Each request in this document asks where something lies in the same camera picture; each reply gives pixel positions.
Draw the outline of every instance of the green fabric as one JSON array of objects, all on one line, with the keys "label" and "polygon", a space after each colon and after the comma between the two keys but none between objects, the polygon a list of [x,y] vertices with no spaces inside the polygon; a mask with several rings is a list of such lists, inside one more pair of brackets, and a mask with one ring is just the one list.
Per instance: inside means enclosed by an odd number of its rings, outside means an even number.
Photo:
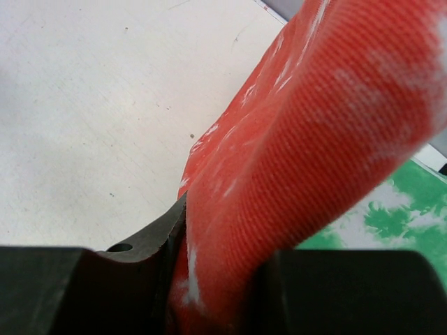
[{"label": "green fabric", "polygon": [[416,250],[434,265],[447,288],[447,178],[409,161],[297,248]]}]

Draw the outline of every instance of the red fabric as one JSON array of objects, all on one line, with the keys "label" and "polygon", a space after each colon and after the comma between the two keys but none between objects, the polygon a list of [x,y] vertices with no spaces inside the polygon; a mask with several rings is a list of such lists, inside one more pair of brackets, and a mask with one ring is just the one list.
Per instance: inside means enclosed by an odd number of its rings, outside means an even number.
[{"label": "red fabric", "polygon": [[310,0],[197,141],[168,329],[243,331],[255,270],[447,122],[445,0]]}]

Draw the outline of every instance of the black plastic part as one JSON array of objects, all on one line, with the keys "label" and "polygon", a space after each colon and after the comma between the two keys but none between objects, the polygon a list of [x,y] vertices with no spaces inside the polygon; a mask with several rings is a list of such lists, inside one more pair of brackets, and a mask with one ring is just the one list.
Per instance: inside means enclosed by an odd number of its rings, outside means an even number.
[{"label": "black plastic part", "polygon": [[447,164],[445,164],[443,167],[441,167],[440,174],[443,174],[444,176],[447,176]]},{"label": "black plastic part", "polygon": [[442,284],[412,251],[278,251],[259,279],[261,334],[447,334]]},{"label": "black plastic part", "polygon": [[162,334],[186,195],[110,251],[0,247],[0,335]]}]

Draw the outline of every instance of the white table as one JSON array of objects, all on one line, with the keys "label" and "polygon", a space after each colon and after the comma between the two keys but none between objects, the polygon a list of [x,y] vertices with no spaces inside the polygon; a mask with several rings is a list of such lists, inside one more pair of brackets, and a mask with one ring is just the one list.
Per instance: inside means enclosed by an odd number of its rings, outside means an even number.
[{"label": "white table", "polygon": [[281,28],[252,0],[0,2],[0,244],[104,249],[162,214]]}]

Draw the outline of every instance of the fabric texture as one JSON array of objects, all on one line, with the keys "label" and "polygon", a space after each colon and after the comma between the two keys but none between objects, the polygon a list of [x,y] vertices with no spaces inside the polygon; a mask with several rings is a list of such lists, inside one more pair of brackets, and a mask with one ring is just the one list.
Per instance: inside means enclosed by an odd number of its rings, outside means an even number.
[{"label": "fabric texture", "polygon": [[309,0],[192,147],[170,334],[239,334],[256,269],[447,124],[445,0]]}]

